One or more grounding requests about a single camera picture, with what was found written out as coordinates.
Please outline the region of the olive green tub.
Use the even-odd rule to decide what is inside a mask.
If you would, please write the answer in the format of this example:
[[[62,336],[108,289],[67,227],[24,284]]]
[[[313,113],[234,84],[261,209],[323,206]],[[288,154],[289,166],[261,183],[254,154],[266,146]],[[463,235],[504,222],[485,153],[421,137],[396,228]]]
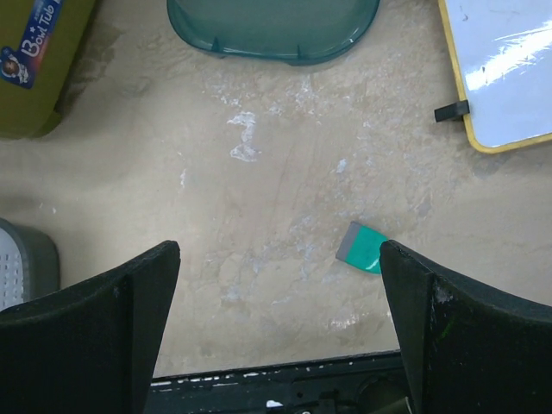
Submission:
[[[58,102],[95,1],[1,2],[1,136],[42,137],[62,115]]]

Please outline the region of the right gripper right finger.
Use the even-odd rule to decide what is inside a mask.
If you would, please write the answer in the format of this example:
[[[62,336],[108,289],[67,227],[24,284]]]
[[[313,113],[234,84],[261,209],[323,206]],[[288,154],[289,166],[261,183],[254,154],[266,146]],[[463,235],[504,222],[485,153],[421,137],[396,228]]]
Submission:
[[[551,308],[396,241],[380,247],[416,413],[549,413]]]

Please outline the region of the teal translucent tub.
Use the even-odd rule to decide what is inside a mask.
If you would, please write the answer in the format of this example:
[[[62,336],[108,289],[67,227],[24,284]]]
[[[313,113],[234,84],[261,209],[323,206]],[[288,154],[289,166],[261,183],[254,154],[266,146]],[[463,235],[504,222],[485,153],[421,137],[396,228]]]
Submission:
[[[368,31],[374,0],[188,0],[166,3],[187,44],[219,56],[312,66],[348,52]]]

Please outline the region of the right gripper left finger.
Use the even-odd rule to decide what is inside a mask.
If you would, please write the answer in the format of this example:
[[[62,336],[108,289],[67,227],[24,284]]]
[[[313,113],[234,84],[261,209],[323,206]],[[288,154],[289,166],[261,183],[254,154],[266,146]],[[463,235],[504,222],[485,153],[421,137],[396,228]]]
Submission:
[[[3,413],[142,413],[179,275],[164,241],[1,313]]]

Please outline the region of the white perforated basket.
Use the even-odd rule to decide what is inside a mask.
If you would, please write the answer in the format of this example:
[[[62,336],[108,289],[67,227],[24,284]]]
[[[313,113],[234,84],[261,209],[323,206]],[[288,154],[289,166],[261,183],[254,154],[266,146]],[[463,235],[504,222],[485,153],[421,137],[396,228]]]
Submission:
[[[53,240],[38,229],[1,220],[1,309],[60,289],[60,258]]]

